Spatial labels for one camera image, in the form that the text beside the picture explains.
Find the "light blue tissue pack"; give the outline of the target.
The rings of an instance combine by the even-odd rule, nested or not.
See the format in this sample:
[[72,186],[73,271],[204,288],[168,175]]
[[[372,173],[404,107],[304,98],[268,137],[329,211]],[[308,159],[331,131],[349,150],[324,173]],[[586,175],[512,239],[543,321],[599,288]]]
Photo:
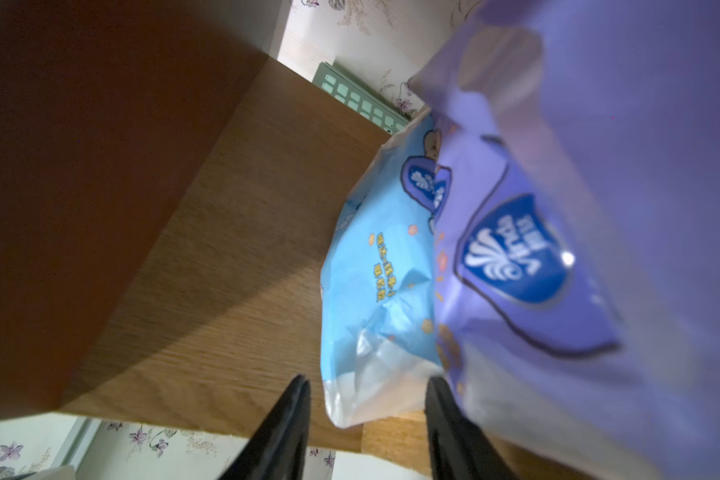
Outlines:
[[321,275],[320,366],[339,428],[422,409],[435,347],[435,169],[425,113],[394,134],[349,193]]

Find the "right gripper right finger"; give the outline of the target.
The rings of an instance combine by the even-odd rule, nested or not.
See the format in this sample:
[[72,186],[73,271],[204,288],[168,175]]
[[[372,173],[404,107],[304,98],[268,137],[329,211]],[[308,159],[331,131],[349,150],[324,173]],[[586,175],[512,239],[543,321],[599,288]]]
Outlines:
[[462,414],[444,378],[429,379],[424,412],[433,479],[518,480],[485,434]]

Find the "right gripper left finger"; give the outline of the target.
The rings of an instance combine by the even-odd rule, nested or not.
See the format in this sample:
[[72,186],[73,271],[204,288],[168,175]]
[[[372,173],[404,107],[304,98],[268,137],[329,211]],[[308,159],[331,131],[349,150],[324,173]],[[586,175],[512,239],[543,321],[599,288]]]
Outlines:
[[295,376],[219,480],[303,478],[310,426],[310,382]]

